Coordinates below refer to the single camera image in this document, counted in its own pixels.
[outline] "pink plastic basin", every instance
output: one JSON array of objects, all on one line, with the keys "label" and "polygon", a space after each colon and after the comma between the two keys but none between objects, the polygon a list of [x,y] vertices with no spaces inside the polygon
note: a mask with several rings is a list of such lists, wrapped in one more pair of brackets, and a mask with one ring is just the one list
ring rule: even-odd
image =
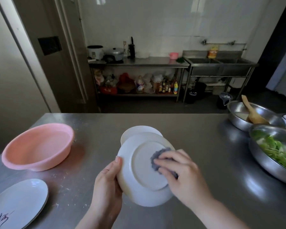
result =
[{"label": "pink plastic basin", "polygon": [[170,59],[178,59],[179,53],[177,52],[172,52],[170,53]]},{"label": "pink plastic basin", "polygon": [[74,131],[68,125],[40,125],[14,138],[2,153],[2,162],[10,169],[51,169],[68,156],[73,139]]}]

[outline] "person's left hand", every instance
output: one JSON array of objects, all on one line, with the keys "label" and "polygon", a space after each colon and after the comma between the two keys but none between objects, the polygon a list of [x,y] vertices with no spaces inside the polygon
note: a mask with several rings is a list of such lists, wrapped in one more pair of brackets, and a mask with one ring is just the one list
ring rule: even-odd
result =
[{"label": "person's left hand", "polygon": [[111,228],[122,208],[122,190],[116,178],[122,158],[107,165],[96,177],[89,211],[100,228]]}]

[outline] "double sink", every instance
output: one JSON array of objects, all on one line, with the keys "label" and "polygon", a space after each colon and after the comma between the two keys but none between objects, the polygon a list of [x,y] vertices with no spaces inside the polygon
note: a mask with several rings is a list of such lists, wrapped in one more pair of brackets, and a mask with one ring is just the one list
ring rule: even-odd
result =
[{"label": "double sink", "polygon": [[250,62],[246,59],[238,58],[186,58],[185,60],[191,64],[189,72],[191,77],[203,76],[224,76],[224,77],[246,77],[252,67],[258,64]]}]

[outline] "yellow bottle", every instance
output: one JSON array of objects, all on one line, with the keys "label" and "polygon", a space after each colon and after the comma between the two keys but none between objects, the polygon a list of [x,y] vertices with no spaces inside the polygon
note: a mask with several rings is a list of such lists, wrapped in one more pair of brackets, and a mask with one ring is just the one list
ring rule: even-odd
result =
[{"label": "yellow bottle", "polygon": [[209,50],[208,58],[209,58],[209,59],[214,59],[214,58],[216,58],[217,52],[218,52],[218,45],[213,45],[213,46],[211,47],[211,49]]},{"label": "yellow bottle", "polygon": [[177,81],[174,84],[174,94],[176,95],[178,93],[178,84]]}]

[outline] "wooden spoon handle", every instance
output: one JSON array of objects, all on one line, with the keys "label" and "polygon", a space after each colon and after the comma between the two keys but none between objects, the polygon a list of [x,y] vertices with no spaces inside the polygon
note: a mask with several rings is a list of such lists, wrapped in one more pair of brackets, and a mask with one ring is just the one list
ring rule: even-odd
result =
[{"label": "wooden spoon handle", "polygon": [[243,101],[244,105],[248,108],[249,112],[255,112],[254,108],[249,103],[247,96],[242,95],[242,101]]}]

